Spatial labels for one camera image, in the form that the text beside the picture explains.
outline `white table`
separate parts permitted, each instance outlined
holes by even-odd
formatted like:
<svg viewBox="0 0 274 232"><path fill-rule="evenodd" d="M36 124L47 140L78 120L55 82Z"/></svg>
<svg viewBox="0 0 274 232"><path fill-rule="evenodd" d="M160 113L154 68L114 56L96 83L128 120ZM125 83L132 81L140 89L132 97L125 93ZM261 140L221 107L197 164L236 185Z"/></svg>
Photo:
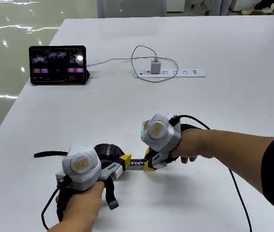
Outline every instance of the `white table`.
<svg viewBox="0 0 274 232"><path fill-rule="evenodd" d="M68 19L51 43L64 44L86 45L88 63L130 57L144 44L207 77L150 84L132 77L129 62L112 61L90 68L85 86L27 83L0 126L0 232L44 231L40 213L61 158L34 159L35 152L114 143L141 158L141 122L157 112L274 136L274 16ZM274 232L274 207L237 181L253 230ZM104 203L93 231L248 231L228 170L215 159L126 172L116 197L120 207L110 211ZM46 221L57 222L55 203Z"/></svg>

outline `black cable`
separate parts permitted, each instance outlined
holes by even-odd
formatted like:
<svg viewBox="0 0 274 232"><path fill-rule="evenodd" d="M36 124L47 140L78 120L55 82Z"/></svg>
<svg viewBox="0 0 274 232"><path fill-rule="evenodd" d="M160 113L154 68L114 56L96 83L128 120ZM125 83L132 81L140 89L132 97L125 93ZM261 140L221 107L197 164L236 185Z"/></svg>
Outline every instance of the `black cable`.
<svg viewBox="0 0 274 232"><path fill-rule="evenodd" d="M52 193L49 201L47 202L47 204L45 205L44 209L42 210L42 213L41 213L41 220L42 220L42 224L44 225L45 229L48 231L49 228L48 226L46 225L46 221L45 221L45 212L46 210L48 209L49 205L51 204L53 198L55 197L56 193L60 190L59 187L56 188L56 190Z"/></svg>
<svg viewBox="0 0 274 232"><path fill-rule="evenodd" d="M187 118L190 118L196 122L198 122L199 124L201 124L203 127L205 127L206 129L210 130L210 128L205 124L203 123L202 121L198 120L197 118L193 117L193 116L190 116L190 115L179 115L179 116L175 116L173 117L169 122L172 124L176 123L176 122L180 122L180 118L181 117L187 117ZM250 217L249 217L249 214L248 214L248 211L247 211L247 208L244 204L244 201L243 201L243 198L240 194L240 191L239 191L239 188L238 188L238 185L237 185L237 182L236 182L236 179L235 179L235 176L234 176L234 173L233 171L229 168L229 173L230 175L232 176L232 179L233 179L233 182L234 182L234 185L235 185L235 188L236 188L236 191L238 193L238 196L239 196L239 199L240 199L240 202L242 203L243 205L243 208L244 208L244 213L245 213L245 216L247 217L247 221L248 221L248 225L249 225L249 229L250 229L250 232L252 232L252 226L251 226L251 221L250 221Z"/></svg>
<svg viewBox="0 0 274 232"><path fill-rule="evenodd" d="M48 209L48 207L50 206L53 198L55 197L56 193L60 190L60 189L63 189L65 187L67 187L70 183L72 182L72 179L70 178L70 176L66 175L64 176L57 184L57 187L55 189L55 191L52 193L49 201L46 203L44 209L42 210L41 212L41 221L42 221L42 224L44 225L45 229L48 231L49 228L48 226L46 225L46 221L45 221L45 212L46 210Z"/></svg>

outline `power adapter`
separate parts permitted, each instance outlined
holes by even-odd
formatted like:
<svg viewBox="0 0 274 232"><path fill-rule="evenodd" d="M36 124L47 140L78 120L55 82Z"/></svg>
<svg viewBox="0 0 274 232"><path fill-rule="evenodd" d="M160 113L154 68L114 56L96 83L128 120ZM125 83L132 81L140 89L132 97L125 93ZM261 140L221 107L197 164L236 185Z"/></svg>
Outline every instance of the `power adapter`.
<svg viewBox="0 0 274 232"><path fill-rule="evenodd" d="M151 60L151 74L160 74L161 73L161 61L155 57L153 60Z"/></svg>

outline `wire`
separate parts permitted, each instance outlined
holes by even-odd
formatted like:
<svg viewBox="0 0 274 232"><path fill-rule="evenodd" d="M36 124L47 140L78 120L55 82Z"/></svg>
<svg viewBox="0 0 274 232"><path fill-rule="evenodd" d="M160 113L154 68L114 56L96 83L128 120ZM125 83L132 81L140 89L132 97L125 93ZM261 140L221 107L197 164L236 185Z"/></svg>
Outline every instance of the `wire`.
<svg viewBox="0 0 274 232"><path fill-rule="evenodd" d="M136 72L136 69L135 69L135 67L134 67L134 65L133 65L133 59L134 59L133 56L134 56L135 51L136 51L137 48L139 48L139 47L145 47L145 48L148 48L148 49L150 49L150 50L152 50L152 51L154 52L153 49L151 49L151 48L149 48L149 47L146 47L146 46L143 46L143 45L138 45L138 46L136 46L135 49L133 50L132 56L131 56L131 64L132 64L132 68L133 68L134 73L136 74L136 77L137 77L137 78L139 78L139 79L141 79L141 80L143 80L143 81L146 81L146 82L150 82L150 83L159 83L159 82L163 82L163 81L168 81L168 80L174 78L174 77L178 74L179 66L178 66L178 64L177 64L176 61L174 61L173 59L170 59L170 58L159 58L159 57L156 56L156 58L164 59L164 60L169 60L169 61L174 62L175 65L176 65L176 67L177 67L177 70L176 70L175 74L174 74L172 77L169 77L169 78L166 78L166 79L163 79L163 80L160 80L160 81L150 81L150 80L147 80L147 79L145 79L145 78L140 77L140 76L138 75L138 73Z"/></svg>
<svg viewBox="0 0 274 232"><path fill-rule="evenodd" d="M190 116L190 115L180 115L180 116L175 116L175 118L177 119L180 119L181 117L187 117L187 118L190 118L196 122L198 122L199 124L201 124L203 127L205 127L206 129L210 130L210 128L205 124L203 123L202 121L198 120L197 118L193 117L193 116ZM235 188L236 188L236 191L237 191L237 194L239 196L239 199L240 199L240 202L242 203L242 206L244 208L244 213L245 213L245 216L247 217L247 221L248 221L248 225L249 225L249 229L250 229L250 232L252 232L252 226L251 226L251 221L250 221L250 217L249 217L249 214L248 214L248 211L247 211L247 208L244 204L244 201L243 201L243 198L240 194L240 191L239 191L239 188L238 188L238 185L237 185L237 182L236 182L236 179L235 179L235 176L234 176L234 173L233 171L229 168L229 173L230 175L232 176L232 179L233 179L233 182L234 182L234 185L235 185Z"/></svg>
<svg viewBox="0 0 274 232"><path fill-rule="evenodd" d="M48 231L49 228L48 226L46 225L46 221L45 221L45 212L46 210L48 209L49 205L51 204L53 198L55 197L56 193L60 190L59 187L56 188L56 190L52 193L49 201L47 202L47 204L45 205L44 209L42 210L42 213L41 213L41 220L42 220L42 224L44 225L45 229Z"/></svg>
<svg viewBox="0 0 274 232"><path fill-rule="evenodd" d="M134 56L134 53L135 53L135 51L136 51L136 49L139 48L139 47L144 47L144 48L147 48L147 49L153 51L153 53L155 54L155 56L148 56L148 57L133 57L133 56ZM138 75L138 73L136 72L135 67L134 67L134 65L133 65L133 60L134 60L134 59L143 59L143 58L158 58L158 59L162 59L162 60L172 61L172 62L175 63L175 65L176 65L176 67L177 67L177 70L176 70L176 72L175 72L175 74L174 74L173 76L171 76L171 77L169 77L169 78L164 78L163 80L160 80L160 81L151 81L151 80L144 79L144 78L142 78L142 77L140 77L140 76ZM144 80L144 81L147 81L147 82L151 82L151 83L159 83L159 82L163 82L163 81L170 80L170 79L174 78L174 77L178 74L178 71L179 71L179 65L178 65L178 63L177 63L175 60L170 59L170 58L158 57L158 56L157 56L157 53L156 53L152 48L147 47L147 46L144 46L144 45L138 45L138 46L136 46L136 47L134 48L134 50L133 50L132 55L131 55L130 58L111 58L111 59L105 60L105 61L103 61L103 62L99 62L99 63L95 63L95 64L89 64L89 65L87 65L87 67L91 67L91 66L95 66L95 65L100 65L100 64L105 64L105 63L107 63L107 62L109 62L109 61L112 61L112 60L130 60L130 61L131 61L132 68L133 68L133 70L134 70L134 73L136 74L136 77L137 77L138 79L141 79L141 80Z"/></svg>

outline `finger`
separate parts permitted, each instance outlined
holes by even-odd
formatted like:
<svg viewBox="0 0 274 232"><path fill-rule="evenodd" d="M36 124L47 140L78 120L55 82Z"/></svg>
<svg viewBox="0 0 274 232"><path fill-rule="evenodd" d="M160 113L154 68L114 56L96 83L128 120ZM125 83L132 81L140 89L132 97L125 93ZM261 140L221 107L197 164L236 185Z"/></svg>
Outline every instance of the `finger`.
<svg viewBox="0 0 274 232"><path fill-rule="evenodd" d="M191 157L191 158L190 158L190 161L191 161L191 162L194 162L194 161L196 160L196 158L197 158L197 157Z"/></svg>
<svg viewBox="0 0 274 232"><path fill-rule="evenodd" d="M187 163L188 158L187 157L181 157L181 163L186 164Z"/></svg>
<svg viewBox="0 0 274 232"><path fill-rule="evenodd" d="M179 156L179 154L178 154L178 152L177 152L176 149L173 149L173 150L169 153L169 155L170 155L172 158L176 158L176 157Z"/></svg>

